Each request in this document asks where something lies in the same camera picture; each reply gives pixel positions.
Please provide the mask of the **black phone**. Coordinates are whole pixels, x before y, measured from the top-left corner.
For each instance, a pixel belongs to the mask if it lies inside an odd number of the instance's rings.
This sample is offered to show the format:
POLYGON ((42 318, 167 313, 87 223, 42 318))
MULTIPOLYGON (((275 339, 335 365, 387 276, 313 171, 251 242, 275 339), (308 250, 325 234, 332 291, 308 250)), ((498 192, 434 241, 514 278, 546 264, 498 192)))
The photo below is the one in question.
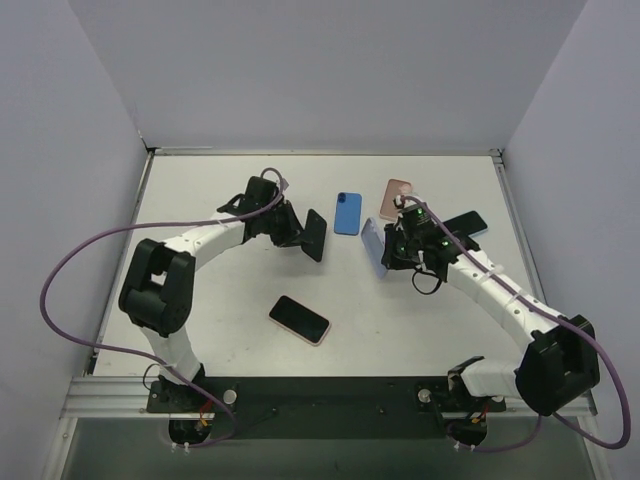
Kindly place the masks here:
POLYGON ((323 259, 327 222, 314 209, 309 209, 300 237, 301 250, 316 263, 323 259))

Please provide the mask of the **pink phone case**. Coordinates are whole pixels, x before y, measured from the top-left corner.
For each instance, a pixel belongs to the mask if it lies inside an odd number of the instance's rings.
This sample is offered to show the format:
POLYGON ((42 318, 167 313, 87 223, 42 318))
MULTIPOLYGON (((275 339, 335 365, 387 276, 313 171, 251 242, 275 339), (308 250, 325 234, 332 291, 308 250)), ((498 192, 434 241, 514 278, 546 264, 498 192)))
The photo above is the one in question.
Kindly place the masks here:
POLYGON ((410 182, 399 179, 389 179, 379 209, 379 217, 382 220, 395 222, 397 219, 398 209, 396 208, 394 201, 398 196, 409 195, 412 192, 413 186, 410 182))

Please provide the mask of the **lavender phone case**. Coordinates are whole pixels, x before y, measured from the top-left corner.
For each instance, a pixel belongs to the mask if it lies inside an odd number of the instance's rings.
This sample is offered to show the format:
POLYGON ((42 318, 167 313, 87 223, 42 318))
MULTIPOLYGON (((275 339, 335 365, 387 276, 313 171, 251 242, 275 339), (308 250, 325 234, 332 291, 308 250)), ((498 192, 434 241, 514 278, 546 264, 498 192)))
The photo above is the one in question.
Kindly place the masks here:
POLYGON ((375 218, 369 217, 365 220, 360 238, 376 277, 378 279, 384 278, 388 271, 382 264, 384 238, 375 218))

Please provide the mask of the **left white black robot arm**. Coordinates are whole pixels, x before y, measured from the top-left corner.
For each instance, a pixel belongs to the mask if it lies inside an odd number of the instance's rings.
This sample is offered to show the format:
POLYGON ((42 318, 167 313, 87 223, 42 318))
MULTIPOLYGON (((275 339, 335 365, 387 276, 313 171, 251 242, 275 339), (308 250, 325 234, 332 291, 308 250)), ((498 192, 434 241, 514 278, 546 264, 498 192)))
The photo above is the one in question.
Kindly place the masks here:
POLYGON ((319 262, 326 229, 326 220, 313 209, 301 223, 281 185, 253 176, 245 191, 220 206, 208 224, 164 241, 144 239, 137 244, 118 306, 149 342, 160 379, 171 386, 169 398, 179 409, 196 410, 205 398, 205 387, 198 381, 204 367, 186 329, 197 270, 260 235, 268 236, 277 248, 299 247, 319 262))

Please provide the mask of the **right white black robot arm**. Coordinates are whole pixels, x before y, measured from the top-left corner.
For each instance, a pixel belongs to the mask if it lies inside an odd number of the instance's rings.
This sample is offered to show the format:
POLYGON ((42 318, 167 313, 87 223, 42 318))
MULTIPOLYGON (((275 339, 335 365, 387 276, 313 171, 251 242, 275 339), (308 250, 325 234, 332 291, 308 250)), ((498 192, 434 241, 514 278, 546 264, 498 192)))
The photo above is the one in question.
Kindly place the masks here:
POLYGON ((522 289, 468 235, 436 221, 414 198, 397 196, 397 219, 384 227, 381 263, 449 284, 479 305, 515 342, 516 363, 473 357, 448 372, 451 395, 523 400, 550 416, 600 381, 591 323, 567 318, 522 289))

